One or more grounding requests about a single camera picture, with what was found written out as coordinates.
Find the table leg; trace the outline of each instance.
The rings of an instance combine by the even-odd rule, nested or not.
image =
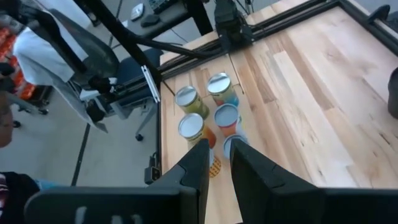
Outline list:
[[[205,35],[213,31],[205,6],[201,0],[186,1],[189,14],[192,16],[198,27],[200,35]]]

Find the wooden tabletop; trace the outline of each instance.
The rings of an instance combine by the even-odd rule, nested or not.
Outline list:
[[[255,24],[304,0],[283,0],[252,14]],[[187,48],[216,38],[210,33]],[[165,54],[166,61],[175,54]],[[258,151],[322,187],[398,187],[398,120],[387,112],[387,83],[398,58],[342,9],[334,8],[167,80],[173,90],[193,85],[214,112],[206,91],[215,73],[228,73],[239,99],[249,143]],[[184,112],[162,85],[162,170],[188,151],[178,134]],[[215,132],[220,174],[210,179],[207,223],[241,222],[224,137]]]

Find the tin can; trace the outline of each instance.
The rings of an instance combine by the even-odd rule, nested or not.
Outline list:
[[[225,103],[239,105],[239,98],[232,87],[232,82],[226,73],[219,73],[212,76],[207,83],[207,91],[212,95],[217,106]]]
[[[221,170],[221,162],[214,155],[213,148],[216,145],[214,132],[205,125],[203,118],[196,113],[185,115],[178,125],[178,132],[188,140],[190,147],[193,147],[201,139],[209,140],[209,175],[215,177]]]
[[[246,136],[242,128],[242,117],[235,105],[227,103],[217,107],[214,121],[225,137],[233,134]]]
[[[248,143],[248,140],[245,137],[240,136],[238,134],[233,134],[231,136],[228,136],[225,139],[224,144],[223,144],[224,157],[227,158],[227,159],[229,159],[229,156],[231,154],[231,142],[232,142],[233,139],[240,139],[243,142]]]
[[[197,113],[206,119],[210,113],[209,107],[200,98],[193,86],[185,86],[175,94],[175,103],[181,107],[186,114]]]

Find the chair leg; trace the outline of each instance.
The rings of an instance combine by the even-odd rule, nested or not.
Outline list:
[[[136,131],[137,141],[141,141],[143,139],[143,137],[139,133],[144,128],[144,126],[149,122],[149,120],[156,114],[157,108],[158,108],[157,104],[154,104],[152,106],[152,108],[149,110],[149,112],[147,113],[146,117],[144,118],[144,120],[142,121],[140,126],[138,127],[138,129]]]

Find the black metal frame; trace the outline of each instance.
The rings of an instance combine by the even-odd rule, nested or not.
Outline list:
[[[109,29],[109,31],[117,38],[121,45],[129,52],[129,54],[137,60],[140,65],[149,65],[148,68],[154,76],[154,80],[160,88],[160,83],[164,80],[172,78],[178,74],[186,72],[192,68],[195,68],[203,63],[206,63],[214,58],[220,57],[229,52],[225,52],[221,49],[221,44],[219,40],[213,40],[201,47],[198,47],[193,52],[207,52],[201,53],[206,55],[206,57],[194,57],[194,55],[185,54],[186,52],[181,52],[184,55],[178,56],[168,62],[165,62],[159,68],[154,68],[146,59],[144,53],[137,46],[138,43],[145,44],[137,41],[134,34],[123,27],[123,25],[113,17],[111,12],[102,4],[101,0],[82,0],[86,2],[87,6],[91,8],[94,14],[101,20],[101,22]],[[368,32],[370,32],[375,38],[377,38],[381,43],[383,43],[392,53],[398,56],[398,40],[391,35],[391,33],[380,26],[375,19],[380,19],[381,22],[383,18],[370,18],[362,10],[358,9],[352,2],[348,0],[309,0],[303,4],[293,7],[285,12],[282,12],[270,19],[260,22],[254,26],[251,26],[252,33],[255,38],[254,41],[263,39],[272,34],[280,32],[291,26],[294,26],[302,21],[305,21],[311,17],[319,15],[326,12],[334,7],[342,8],[348,15],[350,15],[356,22],[358,22],[362,27],[364,27]],[[125,83],[126,88],[128,88],[129,94],[134,94],[135,91],[139,91],[146,87],[146,80],[144,77],[131,80]],[[116,97],[114,100],[119,100],[125,96]],[[161,128],[160,128],[160,110],[158,114],[158,150],[159,150],[159,160],[161,158]]]

